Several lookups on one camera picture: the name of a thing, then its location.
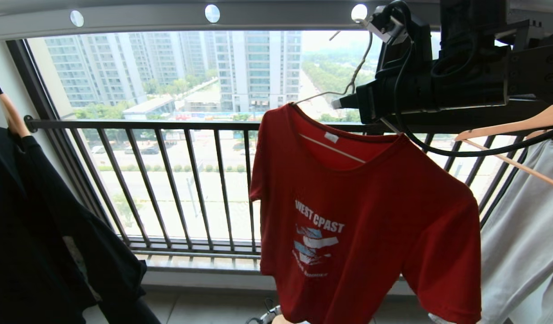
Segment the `balcony floor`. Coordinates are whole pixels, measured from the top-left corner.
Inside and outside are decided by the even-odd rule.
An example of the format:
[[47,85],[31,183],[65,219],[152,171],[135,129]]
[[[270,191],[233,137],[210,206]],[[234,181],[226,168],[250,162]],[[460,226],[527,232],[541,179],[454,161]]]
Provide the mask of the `balcony floor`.
[[[146,303],[162,324],[244,324],[266,310],[270,292],[146,289]],[[108,324],[98,307],[84,312],[87,324]],[[416,297],[388,297],[375,316],[378,324],[431,324]]]

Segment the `clothing tag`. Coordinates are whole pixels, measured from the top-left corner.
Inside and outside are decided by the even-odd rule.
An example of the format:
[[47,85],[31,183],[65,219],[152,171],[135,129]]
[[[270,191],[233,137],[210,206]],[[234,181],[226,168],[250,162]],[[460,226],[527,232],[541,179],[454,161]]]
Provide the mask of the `clothing tag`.
[[333,142],[336,144],[336,142],[339,140],[339,137],[334,135],[334,134],[331,134],[331,133],[324,133],[324,138],[326,138],[327,140]]

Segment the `black jacket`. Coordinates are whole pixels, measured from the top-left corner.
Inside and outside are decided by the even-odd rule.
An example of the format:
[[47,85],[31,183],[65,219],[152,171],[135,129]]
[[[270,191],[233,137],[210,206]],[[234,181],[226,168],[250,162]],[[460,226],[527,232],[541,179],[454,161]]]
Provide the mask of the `black jacket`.
[[0,128],[0,323],[83,323],[97,302],[133,305],[145,272],[32,136]]

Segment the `parked car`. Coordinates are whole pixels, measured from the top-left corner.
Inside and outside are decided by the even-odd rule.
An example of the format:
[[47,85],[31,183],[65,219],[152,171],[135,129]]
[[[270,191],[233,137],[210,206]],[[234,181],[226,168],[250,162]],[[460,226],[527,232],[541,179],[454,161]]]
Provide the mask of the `parked car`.
[[158,146],[150,146],[148,148],[141,150],[142,154],[158,154],[159,153],[159,147]]
[[106,150],[104,149],[104,146],[102,146],[102,145],[93,146],[93,148],[91,149],[91,153],[92,154],[101,154],[101,153],[106,153]]

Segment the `red t-shirt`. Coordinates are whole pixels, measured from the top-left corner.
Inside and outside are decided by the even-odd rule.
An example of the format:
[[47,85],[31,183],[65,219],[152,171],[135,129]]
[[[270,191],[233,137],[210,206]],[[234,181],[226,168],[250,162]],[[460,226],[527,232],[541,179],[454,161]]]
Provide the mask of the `red t-shirt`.
[[260,269],[287,320],[368,323],[400,273],[428,312],[480,319],[476,201],[404,135],[338,131],[291,104],[268,111],[250,198],[261,200]]

